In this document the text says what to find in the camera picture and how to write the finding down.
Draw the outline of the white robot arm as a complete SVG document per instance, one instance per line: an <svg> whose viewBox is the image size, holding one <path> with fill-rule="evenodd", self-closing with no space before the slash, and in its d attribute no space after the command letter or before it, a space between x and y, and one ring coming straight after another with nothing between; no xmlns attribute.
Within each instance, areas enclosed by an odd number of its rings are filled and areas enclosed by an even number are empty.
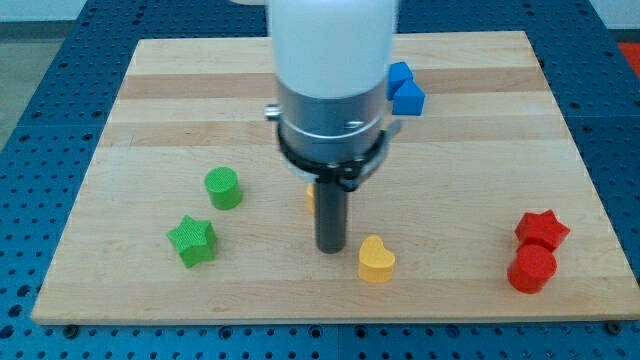
<svg viewBox="0 0 640 360"><path fill-rule="evenodd" d="M401 124L382 126L399 4L395 0L270 1L279 148L313 186L314 236L346 243L348 195L383 163Z"/></svg>

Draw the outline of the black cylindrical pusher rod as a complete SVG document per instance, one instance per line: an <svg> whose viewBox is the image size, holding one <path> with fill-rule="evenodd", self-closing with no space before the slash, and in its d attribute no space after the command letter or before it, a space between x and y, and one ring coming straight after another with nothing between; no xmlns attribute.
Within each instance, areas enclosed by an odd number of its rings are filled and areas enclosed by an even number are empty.
<svg viewBox="0 0 640 360"><path fill-rule="evenodd" d="M348 196L334 184L314 186L315 240L323 253L340 252L346 244Z"/></svg>

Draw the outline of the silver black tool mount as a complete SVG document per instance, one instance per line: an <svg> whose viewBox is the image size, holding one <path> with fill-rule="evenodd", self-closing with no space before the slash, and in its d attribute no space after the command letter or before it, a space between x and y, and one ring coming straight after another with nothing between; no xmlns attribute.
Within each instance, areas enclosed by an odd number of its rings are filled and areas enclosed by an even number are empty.
<svg viewBox="0 0 640 360"><path fill-rule="evenodd" d="M279 150L292 171L309 183L353 192L387 157L402 122L382 127L387 81L357 95L316 98L277 81L276 104L265 117L276 124Z"/></svg>

